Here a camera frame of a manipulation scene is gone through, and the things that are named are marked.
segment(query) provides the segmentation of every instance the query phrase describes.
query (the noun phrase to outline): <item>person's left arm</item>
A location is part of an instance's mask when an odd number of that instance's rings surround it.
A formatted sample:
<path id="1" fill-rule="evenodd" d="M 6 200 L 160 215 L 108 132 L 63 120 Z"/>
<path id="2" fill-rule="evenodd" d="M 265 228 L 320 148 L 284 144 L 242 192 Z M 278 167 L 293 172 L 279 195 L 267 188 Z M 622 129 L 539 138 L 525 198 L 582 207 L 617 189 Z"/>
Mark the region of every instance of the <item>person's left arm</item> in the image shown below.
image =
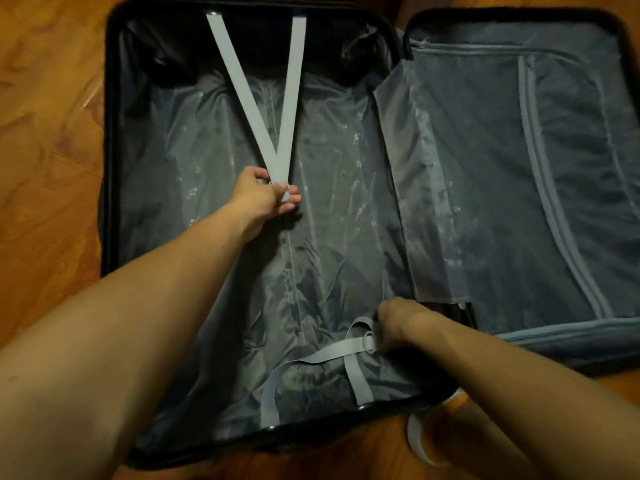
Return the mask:
<path id="1" fill-rule="evenodd" d="M 47 314 L 0 351 L 0 478 L 108 477 L 131 448 L 243 245 L 301 201 L 249 167 L 228 204 Z"/>

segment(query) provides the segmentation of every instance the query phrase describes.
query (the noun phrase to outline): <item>white strap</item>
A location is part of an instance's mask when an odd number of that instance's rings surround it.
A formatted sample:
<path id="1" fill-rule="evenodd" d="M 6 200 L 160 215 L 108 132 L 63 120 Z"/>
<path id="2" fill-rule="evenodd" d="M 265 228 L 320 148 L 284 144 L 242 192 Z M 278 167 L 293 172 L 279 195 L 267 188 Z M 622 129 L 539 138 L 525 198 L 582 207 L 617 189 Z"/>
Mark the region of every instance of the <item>white strap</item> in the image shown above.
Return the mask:
<path id="1" fill-rule="evenodd" d="M 300 90 L 300 78 L 302 74 L 302 58 L 305 51 L 305 35 L 307 31 L 307 19 L 302 16 L 293 17 L 291 24 L 291 44 L 289 47 L 289 65 L 287 67 L 287 79 L 284 88 L 284 102 L 282 105 L 282 118 L 280 120 L 280 135 L 278 138 L 278 151 L 276 152 L 260 110 L 247 83 L 246 76 L 236 55 L 229 33 L 222 15 L 208 13 L 207 20 L 216 40 L 222 60 L 227 67 L 231 83 L 236 89 L 236 94 L 249 122 L 262 159 L 267 167 L 272 182 L 288 182 L 289 167 L 291 165 L 291 149 L 293 146 L 293 133 L 296 123 L 296 110 L 298 108 L 298 92 Z M 287 193 L 282 199 L 288 200 Z"/>
<path id="2" fill-rule="evenodd" d="M 315 352 L 307 357 L 282 363 L 273 370 L 267 381 L 264 383 L 264 386 L 262 387 L 262 395 L 260 397 L 261 428 L 272 428 L 280 424 L 280 413 L 278 412 L 278 407 L 276 406 L 276 388 L 278 386 L 278 382 L 280 382 L 280 379 L 290 365 L 292 365 L 293 363 L 316 364 L 327 362 L 328 360 L 333 360 L 340 357 L 344 357 L 345 359 L 347 359 L 347 357 L 354 357 L 355 359 L 355 354 L 359 352 L 375 352 L 376 343 L 372 337 L 373 321 L 370 318 L 358 318 L 349 327 L 347 335 L 349 335 L 351 328 L 359 323 L 366 325 L 370 329 L 370 331 L 368 331 L 363 337 L 347 338 L 341 340 L 340 342 L 336 342 L 334 344 L 326 346 L 325 348 L 320 349 L 318 350 L 318 352 Z M 349 362 L 349 366 L 347 366 L 347 361 L 345 361 L 345 368 L 347 368 L 347 376 L 349 378 L 351 387 L 353 388 L 353 391 L 356 395 L 356 401 L 358 400 L 358 397 L 370 397 L 371 399 L 365 402 L 372 402 L 373 395 L 371 393 L 371 389 L 369 387 L 369 384 L 367 384 L 366 379 L 364 379 L 364 375 L 360 370 L 358 361 L 354 360 L 354 362 Z"/>

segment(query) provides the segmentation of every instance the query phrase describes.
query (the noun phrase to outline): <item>floor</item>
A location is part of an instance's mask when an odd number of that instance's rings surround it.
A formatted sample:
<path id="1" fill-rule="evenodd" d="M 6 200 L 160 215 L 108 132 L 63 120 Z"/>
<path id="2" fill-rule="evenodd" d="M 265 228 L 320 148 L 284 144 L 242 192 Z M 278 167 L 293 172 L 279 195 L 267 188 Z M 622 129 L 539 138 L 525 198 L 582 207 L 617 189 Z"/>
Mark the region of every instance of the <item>floor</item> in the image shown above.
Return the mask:
<path id="1" fill-rule="evenodd" d="M 104 23 L 119 0 L 0 0 L 0 346 L 99 277 L 96 209 L 102 177 Z M 394 0 L 365 0 L 394 16 Z M 402 27 L 432 6 L 572 5 L 612 10 L 640 50 L 636 0 L 404 0 Z M 640 371 L 602 382 L 640 404 Z M 123 479 L 460 478 L 434 473 L 393 417 L 325 447 L 272 456 L 236 454 Z"/>

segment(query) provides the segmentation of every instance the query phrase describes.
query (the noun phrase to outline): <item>person's right arm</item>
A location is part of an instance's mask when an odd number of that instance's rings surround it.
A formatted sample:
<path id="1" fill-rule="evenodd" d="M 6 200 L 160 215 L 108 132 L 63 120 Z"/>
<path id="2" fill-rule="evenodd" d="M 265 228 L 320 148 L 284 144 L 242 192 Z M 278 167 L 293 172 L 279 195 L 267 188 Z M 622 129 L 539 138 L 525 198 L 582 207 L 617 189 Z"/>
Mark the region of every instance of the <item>person's right arm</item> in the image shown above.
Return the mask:
<path id="1" fill-rule="evenodd" d="M 540 470 L 555 479 L 640 479 L 640 409 L 549 359 L 412 300 L 380 304 L 381 351 L 434 359 Z"/>

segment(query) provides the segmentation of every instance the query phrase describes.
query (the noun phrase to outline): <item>person's right hand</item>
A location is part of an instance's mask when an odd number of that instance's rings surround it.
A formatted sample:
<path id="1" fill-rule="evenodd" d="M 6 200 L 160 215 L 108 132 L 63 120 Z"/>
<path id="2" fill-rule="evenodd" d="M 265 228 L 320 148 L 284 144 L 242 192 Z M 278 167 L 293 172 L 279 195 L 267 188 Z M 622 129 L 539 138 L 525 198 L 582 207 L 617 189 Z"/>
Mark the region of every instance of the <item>person's right hand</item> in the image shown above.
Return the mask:
<path id="1" fill-rule="evenodd" d="M 433 312 L 420 303 L 405 298 L 393 298 L 378 306 L 378 321 L 382 327 L 382 340 L 378 345 L 381 353 L 397 347 L 412 344 L 412 336 L 420 325 L 442 319 L 443 315 Z"/>

